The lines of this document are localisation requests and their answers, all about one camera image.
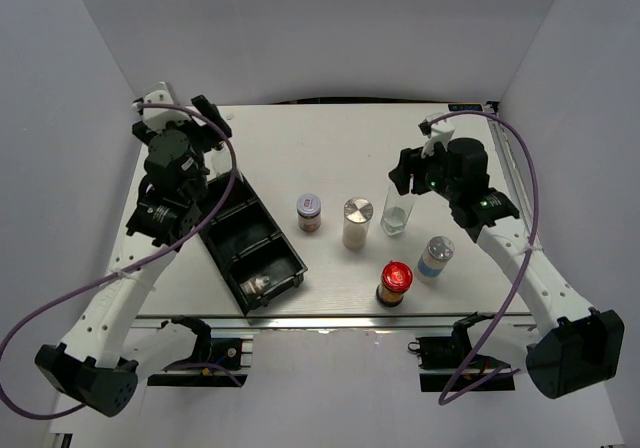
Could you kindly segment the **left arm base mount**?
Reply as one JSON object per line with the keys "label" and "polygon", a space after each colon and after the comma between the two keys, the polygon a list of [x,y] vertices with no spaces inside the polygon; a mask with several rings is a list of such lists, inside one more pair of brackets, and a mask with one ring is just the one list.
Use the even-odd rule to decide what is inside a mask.
{"label": "left arm base mount", "polygon": [[252,363],[253,340],[238,337],[214,337],[211,327],[192,317],[174,317],[164,321],[188,328],[195,336],[194,350],[189,358],[175,362],[176,367],[147,379],[153,387],[231,387],[244,386]]}

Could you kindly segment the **tall silver-lid white shaker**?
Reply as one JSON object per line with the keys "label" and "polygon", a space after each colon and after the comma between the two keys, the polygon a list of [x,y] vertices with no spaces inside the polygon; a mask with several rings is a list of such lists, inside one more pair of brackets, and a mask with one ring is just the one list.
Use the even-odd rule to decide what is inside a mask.
{"label": "tall silver-lid white shaker", "polygon": [[358,250],[366,245],[373,214],[373,205],[366,198],[353,197],[345,202],[342,242],[346,248]]}

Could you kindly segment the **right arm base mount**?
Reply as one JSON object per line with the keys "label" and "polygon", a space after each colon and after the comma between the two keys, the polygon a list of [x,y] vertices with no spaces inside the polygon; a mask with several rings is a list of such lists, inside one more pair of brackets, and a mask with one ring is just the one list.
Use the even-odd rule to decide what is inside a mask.
{"label": "right arm base mount", "polygon": [[[469,330],[493,318],[493,315],[473,313],[456,321],[451,333],[446,336],[423,336],[408,343],[407,350],[418,358],[422,393],[436,393],[444,389],[451,375],[472,349]],[[499,367],[502,368],[501,372],[490,381],[476,387],[475,391],[514,391],[514,376],[508,375],[512,368],[499,359],[483,354],[477,354],[473,358],[451,391],[458,392]]]}

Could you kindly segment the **white-lid orange spice jar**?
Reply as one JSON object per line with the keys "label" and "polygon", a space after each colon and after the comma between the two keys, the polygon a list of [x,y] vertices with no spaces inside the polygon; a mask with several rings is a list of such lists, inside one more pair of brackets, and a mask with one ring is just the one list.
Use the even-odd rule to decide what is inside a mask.
{"label": "white-lid orange spice jar", "polygon": [[321,201],[312,193],[301,195],[296,202],[298,226],[305,232],[315,232],[321,226]]}

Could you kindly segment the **blue-label silver-lid shaker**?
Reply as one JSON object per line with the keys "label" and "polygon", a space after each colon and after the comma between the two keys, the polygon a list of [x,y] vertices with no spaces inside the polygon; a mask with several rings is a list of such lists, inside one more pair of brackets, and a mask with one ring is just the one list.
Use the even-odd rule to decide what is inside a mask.
{"label": "blue-label silver-lid shaker", "polygon": [[455,246],[445,236],[431,238],[420,256],[415,275],[422,283],[430,283],[437,279],[453,258]]}

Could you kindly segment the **clear glass gold-spout bottle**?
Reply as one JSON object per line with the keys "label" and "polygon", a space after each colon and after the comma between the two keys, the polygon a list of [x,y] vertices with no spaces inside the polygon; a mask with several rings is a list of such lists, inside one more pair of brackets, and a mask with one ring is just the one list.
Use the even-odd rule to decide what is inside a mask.
{"label": "clear glass gold-spout bottle", "polygon": [[401,195],[394,184],[389,185],[380,221],[387,236],[400,235],[405,231],[414,204],[413,194]]}

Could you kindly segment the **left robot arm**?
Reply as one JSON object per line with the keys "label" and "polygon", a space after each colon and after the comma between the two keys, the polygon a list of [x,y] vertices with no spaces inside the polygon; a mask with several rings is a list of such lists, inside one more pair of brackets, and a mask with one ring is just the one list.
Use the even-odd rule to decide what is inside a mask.
{"label": "left robot arm", "polygon": [[56,345],[44,345],[35,364],[60,393],[107,417],[124,410],[138,384],[173,365],[199,367],[211,355],[208,325],[177,316],[134,347],[129,329],[161,274],[182,246],[213,221],[239,178],[230,168],[211,208],[205,155],[229,146],[232,131],[204,96],[190,106],[170,103],[162,90],[137,100],[132,130],[147,148],[136,207],[125,225],[110,274],[79,320]]}

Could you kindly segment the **red-lid brown jar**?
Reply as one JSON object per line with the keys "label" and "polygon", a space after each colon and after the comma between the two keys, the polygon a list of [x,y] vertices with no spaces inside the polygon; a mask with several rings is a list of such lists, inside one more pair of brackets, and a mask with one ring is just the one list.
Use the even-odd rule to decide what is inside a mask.
{"label": "red-lid brown jar", "polygon": [[376,298],[386,307],[398,306],[413,283],[411,268],[400,261],[390,261],[382,269]]}

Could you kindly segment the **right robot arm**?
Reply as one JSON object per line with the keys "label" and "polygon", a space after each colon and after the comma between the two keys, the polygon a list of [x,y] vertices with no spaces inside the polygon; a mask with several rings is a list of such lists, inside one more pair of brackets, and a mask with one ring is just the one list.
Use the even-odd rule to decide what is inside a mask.
{"label": "right robot arm", "polygon": [[613,310],[597,310],[534,249],[528,240],[533,229],[506,194],[490,187],[480,141],[438,141],[430,153],[406,148],[389,178],[402,195],[444,198],[455,223],[516,284],[540,335],[526,349],[525,369],[544,396],[556,399],[616,375],[622,319]]}

